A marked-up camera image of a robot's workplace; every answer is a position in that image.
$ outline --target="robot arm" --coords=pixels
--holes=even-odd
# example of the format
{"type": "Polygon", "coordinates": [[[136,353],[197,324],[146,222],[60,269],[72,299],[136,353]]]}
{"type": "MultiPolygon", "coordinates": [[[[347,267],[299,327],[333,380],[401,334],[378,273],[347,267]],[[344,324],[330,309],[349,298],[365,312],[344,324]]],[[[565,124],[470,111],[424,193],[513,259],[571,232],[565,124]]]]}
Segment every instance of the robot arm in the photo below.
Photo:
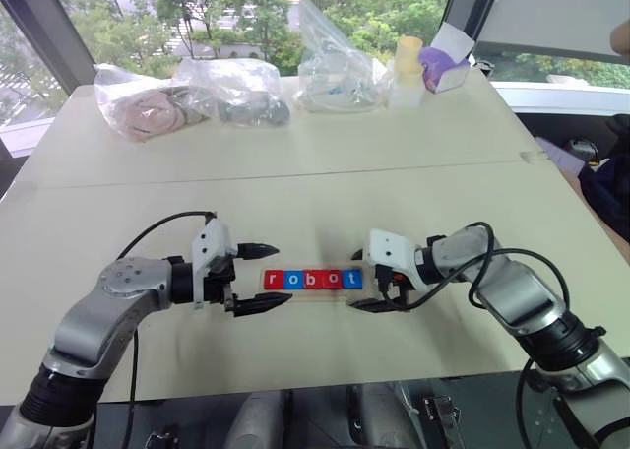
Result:
{"type": "MultiPolygon", "coordinates": [[[[460,281],[474,282],[488,245],[483,228],[469,226],[428,242],[420,247],[399,235],[372,230],[364,251],[375,266],[379,290],[387,296],[394,284],[401,296],[352,306],[372,312],[404,309],[407,291],[428,294],[430,285],[477,258],[459,276],[460,281]]],[[[494,247],[500,247],[496,241],[494,247]]],[[[478,285],[476,296],[483,306],[528,353],[541,377],[558,390],[562,404],[581,426],[583,444],[627,448],[630,368],[601,338],[603,328],[586,328],[531,268],[500,251],[492,255],[478,285]]]]}
{"type": "Polygon", "coordinates": [[[221,303],[234,316],[265,312],[285,293],[239,300],[231,291],[233,259],[278,252],[265,244],[232,245],[227,228],[211,219],[193,242],[193,262],[123,258],[107,266],[94,289],[64,316],[25,399],[0,433],[0,449],[78,448],[90,430],[96,402],[140,322],[172,303],[221,303]]]}

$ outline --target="plastic bag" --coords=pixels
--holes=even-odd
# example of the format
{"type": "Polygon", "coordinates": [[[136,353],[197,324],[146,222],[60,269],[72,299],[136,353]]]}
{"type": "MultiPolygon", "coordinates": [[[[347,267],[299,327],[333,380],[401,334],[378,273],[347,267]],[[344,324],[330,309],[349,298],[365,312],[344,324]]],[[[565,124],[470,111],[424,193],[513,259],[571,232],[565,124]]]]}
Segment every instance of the plastic bag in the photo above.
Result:
{"type": "Polygon", "coordinates": [[[196,108],[207,117],[241,125],[282,125],[290,119],[278,69],[251,58],[183,60],[173,81],[195,85],[196,108]]]}
{"type": "Polygon", "coordinates": [[[96,67],[98,108],[107,123],[127,139],[146,141],[206,118],[205,106],[200,103],[202,89],[137,75],[113,65],[96,67]]]}
{"type": "Polygon", "coordinates": [[[360,112],[381,102],[385,67],[356,49],[309,0],[299,2],[306,50],[296,100],[313,112],[360,112]]]}

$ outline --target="table surface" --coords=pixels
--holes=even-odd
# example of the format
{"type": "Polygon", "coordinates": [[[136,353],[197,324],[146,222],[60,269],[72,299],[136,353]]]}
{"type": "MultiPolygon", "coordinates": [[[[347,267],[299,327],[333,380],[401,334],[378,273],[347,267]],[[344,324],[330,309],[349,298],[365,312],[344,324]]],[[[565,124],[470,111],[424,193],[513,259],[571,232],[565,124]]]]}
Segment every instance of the table surface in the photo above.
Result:
{"type": "MultiPolygon", "coordinates": [[[[295,79],[284,81],[292,93],[295,79]]],[[[203,122],[131,143],[105,123],[93,87],[71,96],[20,180],[40,187],[258,178],[418,166],[517,161],[539,151],[528,131],[477,70],[463,87],[427,93],[419,112],[292,111],[280,128],[203,122]]]]}
{"type": "MultiPolygon", "coordinates": [[[[0,353],[13,362],[0,380],[0,404],[23,398],[56,325],[124,245],[154,221],[190,209],[218,211],[236,241],[268,242],[281,250],[237,264],[234,289],[242,296],[259,290],[263,268],[346,262],[372,227],[423,243],[426,236],[487,221],[503,245],[530,248],[554,261],[571,287],[575,312],[589,326],[605,325],[611,346],[630,354],[625,339],[630,294],[624,292],[630,268],[551,162],[536,155],[522,160],[522,152],[538,148],[475,72],[462,90],[429,97],[420,113],[301,113],[294,127],[275,133],[278,137],[256,129],[191,128],[129,144],[99,127],[91,96],[88,89],[72,96],[0,203],[5,297],[0,353]],[[437,130],[436,111],[450,130],[437,130]],[[80,125],[94,129],[80,133],[80,125]],[[327,127],[320,131],[313,125],[327,127]],[[93,146],[85,158],[73,145],[80,134],[86,137],[82,149],[93,146]],[[336,148],[327,157],[332,139],[336,148]],[[262,153],[250,142],[275,160],[261,162],[262,153]],[[209,155],[219,166],[186,162],[203,151],[197,145],[215,146],[209,155]],[[64,146],[65,157],[56,158],[64,146]],[[378,152],[386,146],[391,151],[378,152]],[[243,170],[247,175],[241,177],[243,170]]],[[[190,258],[200,227],[194,219],[162,227],[135,254],[190,258]]],[[[543,266],[524,262],[555,287],[543,266]]],[[[524,352],[487,313],[468,305],[466,289],[451,285],[405,314],[373,315],[342,302],[292,300],[234,319],[219,306],[201,311],[174,306],[141,325],[138,398],[521,367],[524,352]]],[[[129,355],[107,385],[104,401],[127,398],[129,355]]]]}

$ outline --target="clear plastic bag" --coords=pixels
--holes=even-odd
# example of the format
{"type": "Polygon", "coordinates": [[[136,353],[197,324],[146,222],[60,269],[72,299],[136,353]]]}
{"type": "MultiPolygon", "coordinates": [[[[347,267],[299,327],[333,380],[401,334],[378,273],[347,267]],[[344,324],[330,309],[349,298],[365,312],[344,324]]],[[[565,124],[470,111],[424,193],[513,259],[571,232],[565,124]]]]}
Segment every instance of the clear plastic bag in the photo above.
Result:
{"type": "Polygon", "coordinates": [[[251,58],[183,60],[173,81],[200,89],[196,109],[240,125],[282,125],[290,119],[278,69],[251,58]]]}
{"type": "Polygon", "coordinates": [[[146,141],[206,118],[199,102],[202,89],[137,75],[114,65],[96,67],[98,108],[107,123],[127,139],[146,141]]]}
{"type": "Polygon", "coordinates": [[[299,2],[306,50],[296,100],[313,112],[360,112],[381,102],[385,67],[356,49],[309,0],[299,2]]]}

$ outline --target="bagged item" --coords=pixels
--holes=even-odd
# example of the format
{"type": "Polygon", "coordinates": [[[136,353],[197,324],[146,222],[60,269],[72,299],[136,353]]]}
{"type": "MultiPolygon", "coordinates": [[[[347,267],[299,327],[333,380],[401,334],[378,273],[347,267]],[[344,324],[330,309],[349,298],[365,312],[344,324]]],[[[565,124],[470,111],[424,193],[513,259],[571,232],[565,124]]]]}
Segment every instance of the bagged item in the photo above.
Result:
{"type": "Polygon", "coordinates": [[[278,69],[251,58],[183,60],[173,77],[191,92],[192,105],[206,117],[240,125],[282,125],[290,119],[278,69]]]}
{"type": "Polygon", "coordinates": [[[107,123],[129,140],[146,141],[206,118],[201,112],[209,97],[201,95],[203,89],[137,75],[114,65],[96,67],[98,108],[107,123]]]}
{"type": "Polygon", "coordinates": [[[356,49],[309,0],[300,0],[306,50],[297,69],[296,100],[313,112],[361,112],[381,101],[383,65],[356,49]]]}

